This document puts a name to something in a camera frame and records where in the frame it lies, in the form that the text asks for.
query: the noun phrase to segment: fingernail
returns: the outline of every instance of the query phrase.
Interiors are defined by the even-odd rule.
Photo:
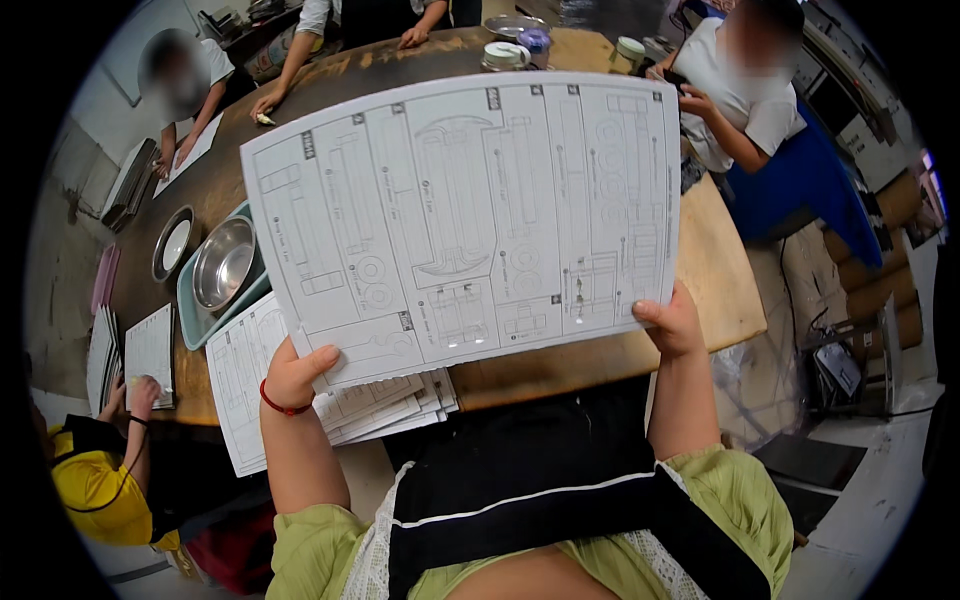
[[[323,357],[325,361],[335,363],[340,358],[340,349],[336,346],[327,346],[324,348]]]

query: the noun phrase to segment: hand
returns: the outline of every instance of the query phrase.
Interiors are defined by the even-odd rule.
[[[250,111],[250,118],[253,119],[254,123],[256,123],[256,115],[267,114],[276,105],[283,102],[283,98],[285,98],[286,95],[287,90],[282,89],[278,85],[274,91],[253,103],[253,110]]]
[[[159,175],[162,180],[167,179],[170,177],[170,164],[172,162],[172,156],[161,155],[160,158],[156,160],[156,164],[154,164],[154,173]]]
[[[689,112],[707,120],[716,111],[716,106],[710,97],[693,85],[683,84],[680,89],[689,94],[679,98],[680,110],[683,112]]]
[[[404,32],[402,36],[400,36],[400,45],[397,46],[397,50],[419,46],[424,43],[429,36],[429,30],[423,29],[419,26],[411,27]]]
[[[154,412],[154,402],[163,394],[160,384],[149,375],[140,375],[133,379],[132,394],[130,414],[138,419],[150,420],[150,415]]]
[[[646,70],[646,73],[645,73],[645,76],[646,76],[647,79],[652,79],[652,80],[654,80],[655,82],[660,81],[659,79],[657,79],[656,77],[654,77],[654,75],[653,75],[654,73],[656,73],[657,75],[659,75],[660,78],[662,79],[662,78],[663,78],[663,67],[661,67],[661,66],[658,65],[658,64],[655,64],[655,65],[653,65],[652,67],[648,68],[648,69]]]
[[[288,336],[274,352],[263,392],[283,408],[306,406],[313,401],[313,380],[336,365],[338,358],[340,350],[334,346],[324,346],[300,358]]]
[[[667,305],[652,300],[634,303],[634,316],[654,325],[647,329],[663,358],[678,358],[697,350],[707,351],[704,333],[700,329],[697,306],[682,281],[673,284],[673,298]]]
[[[113,383],[110,385],[110,400],[107,401],[107,407],[112,407],[116,411],[125,397],[127,397],[127,384],[124,383],[123,375],[119,374],[113,377]]]
[[[197,143],[197,135],[193,132],[188,134],[184,139],[183,143],[180,144],[180,153],[177,155],[177,164],[174,165],[175,169],[179,169],[183,162],[186,160],[187,155],[190,154],[190,151],[193,150],[194,145]]]

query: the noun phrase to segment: white cup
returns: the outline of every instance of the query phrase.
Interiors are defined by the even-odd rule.
[[[530,64],[530,51],[509,41],[495,41],[483,48],[484,62],[496,69],[525,68]]]

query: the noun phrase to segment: stack of paper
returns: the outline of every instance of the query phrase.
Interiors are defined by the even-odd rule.
[[[171,368],[173,318],[173,306],[167,304],[127,330],[124,362],[127,364],[125,377],[128,411],[131,408],[133,380],[142,375],[156,379],[163,391],[154,402],[154,410],[174,407],[174,377]]]
[[[260,437],[260,381],[286,336],[283,313],[271,292],[206,343],[213,401],[237,477],[267,467]],[[442,422],[458,405],[446,369],[439,369],[321,394],[313,407],[330,443],[339,445]]]
[[[90,416],[96,417],[107,406],[113,377],[122,370],[116,315],[108,306],[101,306],[93,318],[90,351],[86,356],[86,397],[90,400]]]

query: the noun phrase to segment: metal bowl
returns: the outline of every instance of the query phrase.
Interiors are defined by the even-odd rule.
[[[166,281],[188,254],[187,249],[197,245],[199,236],[200,228],[193,221],[193,206],[187,205],[175,212],[156,239],[151,268],[154,281]]]
[[[256,254],[253,223],[243,215],[226,219],[210,232],[193,265],[193,297],[205,310],[224,308],[243,287]]]
[[[492,16],[484,21],[483,26],[497,39],[511,41],[514,44],[516,44],[516,37],[528,29],[543,29],[548,34],[550,33],[550,26],[547,25],[546,21],[522,14]]]

